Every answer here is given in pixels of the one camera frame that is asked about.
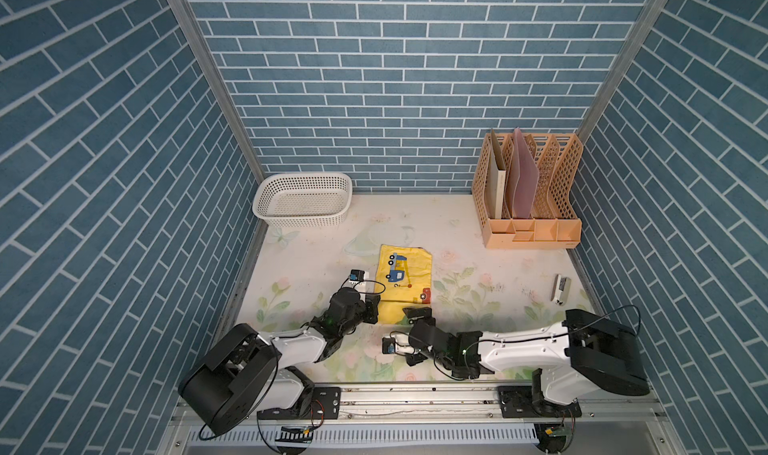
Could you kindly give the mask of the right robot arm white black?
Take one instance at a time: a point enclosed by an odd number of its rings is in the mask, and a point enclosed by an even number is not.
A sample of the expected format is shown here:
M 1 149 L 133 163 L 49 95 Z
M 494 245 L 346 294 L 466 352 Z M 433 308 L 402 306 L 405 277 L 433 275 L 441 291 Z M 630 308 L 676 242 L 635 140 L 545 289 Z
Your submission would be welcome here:
M 382 353 L 398 355 L 410 366 L 426 360 L 456 381 L 476 380 L 511 368 L 533 370 L 534 397 L 566 406 L 602 390 L 645 396 L 650 386 L 638 342 L 640 324 L 631 327 L 582 309 L 565 319 L 517 332 L 439 329 L 429 311 L 405 311 L 409 332 L 392 331 L 382 339 Z

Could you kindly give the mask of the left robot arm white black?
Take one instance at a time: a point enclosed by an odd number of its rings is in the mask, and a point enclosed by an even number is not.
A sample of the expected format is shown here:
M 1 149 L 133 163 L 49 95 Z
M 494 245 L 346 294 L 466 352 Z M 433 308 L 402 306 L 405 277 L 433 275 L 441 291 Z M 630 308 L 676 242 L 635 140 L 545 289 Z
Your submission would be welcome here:
M 254 414 L 308 417 L 315 384 L 297 367 L 330 358 L 358 325 L 376 323 L 380 300 L 378 293 L 343 286 L 297 330 L 258 332 L 240 323 L 182 377 L 178 393 L 216 436 Z

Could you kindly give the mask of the yellow cartoon pillowcase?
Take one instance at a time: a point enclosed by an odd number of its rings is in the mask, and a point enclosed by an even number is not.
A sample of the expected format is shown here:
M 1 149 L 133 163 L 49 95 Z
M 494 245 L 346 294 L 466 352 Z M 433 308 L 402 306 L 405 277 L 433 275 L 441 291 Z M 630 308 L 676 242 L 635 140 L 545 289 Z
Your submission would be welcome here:
M 384 285 L 378 305 L 380 324 L 399 324 L 404 308 L 431 305 L 432 255 L 421 247 L 382 245 L 375 280 Z

